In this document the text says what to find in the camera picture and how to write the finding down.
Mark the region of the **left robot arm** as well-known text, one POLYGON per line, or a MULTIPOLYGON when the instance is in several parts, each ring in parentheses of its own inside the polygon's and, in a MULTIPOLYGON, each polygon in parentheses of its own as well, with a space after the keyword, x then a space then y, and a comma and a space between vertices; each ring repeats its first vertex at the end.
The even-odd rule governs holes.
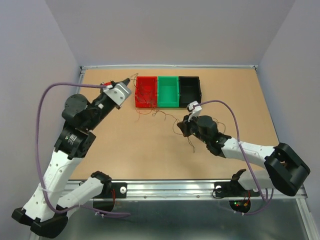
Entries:
POLYGON ((130 81, 126 78, 97 85, 99 95, 92 101, 79 93, 67 98, 61 114, 64 125, 54 144, 48 167, 46 171, 37 172, 39 184, 28 202, 13 211, 14 220, 29 226, 37 236, 53 239, 89 200, 116 199, 111 177, 101 171, 92 173, 68 194, 63 195, 63 191, 96 139, 93 130, 112 110, 121 108, 131 95, 130 81))

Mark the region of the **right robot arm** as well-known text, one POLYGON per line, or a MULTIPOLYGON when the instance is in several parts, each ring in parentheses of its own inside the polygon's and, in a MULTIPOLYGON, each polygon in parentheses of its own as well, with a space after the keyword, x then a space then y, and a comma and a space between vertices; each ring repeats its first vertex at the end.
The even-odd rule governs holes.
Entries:
POLYGON ((207 115, 190 118, 186 115, 177 123, 184 137, 194 136, 206 145, 214 156, 237 159, 262 168, 250 173, 240 170, 230 182, 231 192, 242 195, 257 187, 277 189, 293 197, 297 194, 311 170, 299 155, 286 143, 277 146, 256 145, 225 135, 216 122, 207 115))

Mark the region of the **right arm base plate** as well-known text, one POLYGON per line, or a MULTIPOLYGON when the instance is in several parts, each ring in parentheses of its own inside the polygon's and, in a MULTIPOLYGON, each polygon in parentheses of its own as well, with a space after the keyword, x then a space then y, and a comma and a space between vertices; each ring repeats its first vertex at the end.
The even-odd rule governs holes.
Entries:
POLYGON ((218 181, 214 184, 213 195, 216 198, 259 197, 253 190, 245 190, 237 181, 218 181))

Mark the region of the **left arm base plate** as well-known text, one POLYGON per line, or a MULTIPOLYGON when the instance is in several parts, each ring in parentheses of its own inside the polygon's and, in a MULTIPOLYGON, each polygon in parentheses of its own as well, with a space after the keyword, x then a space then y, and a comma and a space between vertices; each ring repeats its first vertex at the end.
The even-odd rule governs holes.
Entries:
POLYGON ((125 199, 127 197, 128 184, 123 181, 113 181, 110 190, 93 197, 93 199, 125 199))

